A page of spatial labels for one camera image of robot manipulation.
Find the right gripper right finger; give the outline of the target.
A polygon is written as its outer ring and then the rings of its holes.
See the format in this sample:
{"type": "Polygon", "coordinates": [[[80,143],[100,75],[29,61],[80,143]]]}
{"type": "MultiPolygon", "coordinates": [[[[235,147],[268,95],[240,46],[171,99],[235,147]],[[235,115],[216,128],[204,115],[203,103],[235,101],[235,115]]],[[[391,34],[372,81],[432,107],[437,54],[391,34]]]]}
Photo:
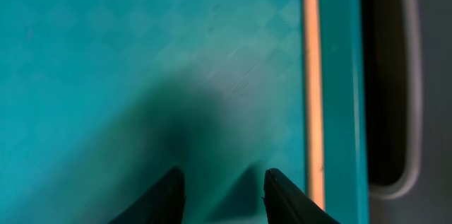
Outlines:
{"type": "Polygon", "coordinates": [[[339,224],[277,168],[266,170],[263,190],[269,224],[339,224]]]}

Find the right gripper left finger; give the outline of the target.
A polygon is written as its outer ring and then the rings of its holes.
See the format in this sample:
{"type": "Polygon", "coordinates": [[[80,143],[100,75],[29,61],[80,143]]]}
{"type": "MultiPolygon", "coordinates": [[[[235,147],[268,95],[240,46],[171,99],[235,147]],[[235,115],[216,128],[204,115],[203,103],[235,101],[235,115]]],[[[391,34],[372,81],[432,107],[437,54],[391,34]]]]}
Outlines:
{"type": "Polygon", "coordinates": [[[182,224],[185,203],[184,173],[173,167],[109,224],[182,224]]]}

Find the wooden chopstick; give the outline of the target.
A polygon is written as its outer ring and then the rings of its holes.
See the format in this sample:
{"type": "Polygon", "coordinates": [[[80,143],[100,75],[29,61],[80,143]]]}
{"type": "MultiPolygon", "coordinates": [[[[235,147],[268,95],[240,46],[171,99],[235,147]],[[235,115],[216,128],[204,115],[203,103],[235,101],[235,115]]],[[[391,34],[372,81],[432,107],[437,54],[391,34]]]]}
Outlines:
{"type": "Polygon", "coordinates": [[[307,108],[307,190],[325,208],[323,96],[319,0],[303,0],[304,66],[307,108]]]}

